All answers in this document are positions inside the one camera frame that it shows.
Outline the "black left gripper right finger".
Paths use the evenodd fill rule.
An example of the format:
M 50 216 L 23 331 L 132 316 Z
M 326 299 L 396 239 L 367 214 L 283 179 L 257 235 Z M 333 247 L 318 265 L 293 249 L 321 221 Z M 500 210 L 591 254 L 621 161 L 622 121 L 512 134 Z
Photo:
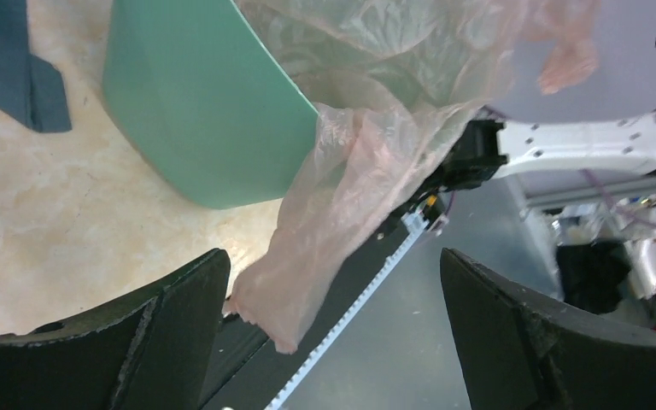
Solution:
M 441 283 L 475 409 L 656 409 L 656 331 L 605 319 L 455 249 Z

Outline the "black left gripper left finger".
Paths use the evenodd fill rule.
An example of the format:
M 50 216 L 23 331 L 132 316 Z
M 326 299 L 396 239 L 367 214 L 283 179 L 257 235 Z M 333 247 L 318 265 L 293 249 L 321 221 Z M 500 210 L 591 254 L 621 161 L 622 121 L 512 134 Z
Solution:
M 26 335 L 0 335 L 0 409 L 196 409 L 231 263 L 164 278 Z

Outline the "green plastic trash bin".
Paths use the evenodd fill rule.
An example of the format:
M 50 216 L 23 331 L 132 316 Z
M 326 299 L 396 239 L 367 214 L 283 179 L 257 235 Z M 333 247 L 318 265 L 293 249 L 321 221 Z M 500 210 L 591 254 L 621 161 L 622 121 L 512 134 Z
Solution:
M 284 196 L 314 145 L 315 107 L 232 1 L 114 2 L 102 89 L 143 158 L 207 208 Z

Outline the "pink plastic trash bag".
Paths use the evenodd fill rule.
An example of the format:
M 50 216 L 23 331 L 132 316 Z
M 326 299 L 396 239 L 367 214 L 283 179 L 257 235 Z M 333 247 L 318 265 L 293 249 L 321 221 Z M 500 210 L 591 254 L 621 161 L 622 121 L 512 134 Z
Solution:
M 596 1 L 242 1 L 319 116 L 267 252 L 224 309 L 294 353 L 344 261 L 406 202 L 510 83 L 516 42 L 552 40 L 539 86 L 598 65 Z

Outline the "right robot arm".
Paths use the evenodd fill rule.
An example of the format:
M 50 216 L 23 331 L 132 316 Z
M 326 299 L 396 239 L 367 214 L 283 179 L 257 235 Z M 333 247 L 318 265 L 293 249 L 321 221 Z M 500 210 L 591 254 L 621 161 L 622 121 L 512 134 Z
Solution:
M 591 169 L 656 176 L 656 109 L 618 120 L 530 123 L 484 106 L 427 181 L 436 190 L 471 190 L 514 174 Z

